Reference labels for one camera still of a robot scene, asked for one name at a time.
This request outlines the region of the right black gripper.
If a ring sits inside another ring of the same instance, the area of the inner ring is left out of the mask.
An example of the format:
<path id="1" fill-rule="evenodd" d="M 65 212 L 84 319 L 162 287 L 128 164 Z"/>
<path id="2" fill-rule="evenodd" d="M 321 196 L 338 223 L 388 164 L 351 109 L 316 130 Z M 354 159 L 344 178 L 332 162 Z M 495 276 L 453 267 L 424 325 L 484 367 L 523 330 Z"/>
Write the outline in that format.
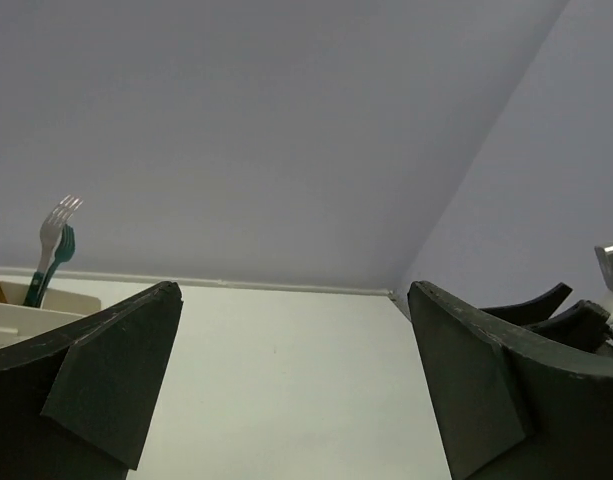
<path id="1" fill-rule="evenodd" d="M 486 307 L 482 311 L 513 325 L 526 325 L 528 331 L 574 349 L 613 356 L 613 329 L 608 325 L 610 314 L 600 305 L 580 300 L 552 317 L 572 291 L 570 286 L 560 282 L 531 300 Z"/>

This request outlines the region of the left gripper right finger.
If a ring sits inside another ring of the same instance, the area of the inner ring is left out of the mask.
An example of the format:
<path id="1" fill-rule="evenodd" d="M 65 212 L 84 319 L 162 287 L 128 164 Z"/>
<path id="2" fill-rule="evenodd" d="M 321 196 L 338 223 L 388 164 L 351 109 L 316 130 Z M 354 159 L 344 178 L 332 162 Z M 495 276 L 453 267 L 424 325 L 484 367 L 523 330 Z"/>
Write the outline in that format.
<path id="1" fill-rule="evenodd" d="M 489 315 L 427 282 L 407 295 L 455 479 L 613 479 L 613 356 Z"/>

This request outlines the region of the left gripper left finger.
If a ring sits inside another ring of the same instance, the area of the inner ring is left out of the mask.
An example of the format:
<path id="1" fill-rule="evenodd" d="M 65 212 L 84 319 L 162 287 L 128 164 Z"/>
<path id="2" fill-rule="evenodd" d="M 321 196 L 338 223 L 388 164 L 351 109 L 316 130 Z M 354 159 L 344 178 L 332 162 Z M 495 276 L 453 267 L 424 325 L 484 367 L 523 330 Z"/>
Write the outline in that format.
<path id="1" fill-rule="evenodd" d="M 182 312 L 175 282 L 0 348 L 0 479 L 137 468 Z"/>

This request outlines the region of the teal fork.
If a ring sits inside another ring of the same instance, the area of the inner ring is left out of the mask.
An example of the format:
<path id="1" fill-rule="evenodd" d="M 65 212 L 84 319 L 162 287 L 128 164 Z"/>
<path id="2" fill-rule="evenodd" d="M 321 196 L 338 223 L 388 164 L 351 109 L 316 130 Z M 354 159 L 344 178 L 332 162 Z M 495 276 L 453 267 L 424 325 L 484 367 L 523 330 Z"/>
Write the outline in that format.
<path id="1" fill-rule="evenodd" d="M 26 307 L 39 308 L 42 305 L 55 272 L 63 264 L 69 262 L 76 251 L 74 229 L 66 224 L 61 233 L 60 243 L 55 249 L 54 259 L 45 273 L 36 272 L 27 290 L 23 305 Z"/>

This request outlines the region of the pink handled silver fork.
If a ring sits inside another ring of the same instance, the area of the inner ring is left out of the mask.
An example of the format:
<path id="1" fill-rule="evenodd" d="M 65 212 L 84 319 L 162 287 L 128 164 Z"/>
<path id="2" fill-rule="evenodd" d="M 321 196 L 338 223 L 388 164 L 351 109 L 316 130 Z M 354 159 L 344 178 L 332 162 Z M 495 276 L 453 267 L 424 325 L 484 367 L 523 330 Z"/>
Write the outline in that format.
<path id="1" fill-rule="evenodd" d="M 63 227 L 82 203 L 83 200 L 80 197 L 67 195 L 45 218 L 39 231 L 41 256 L 36 269 L 37 273 L 47 272 L 51 255 L 60 240 Z"/>

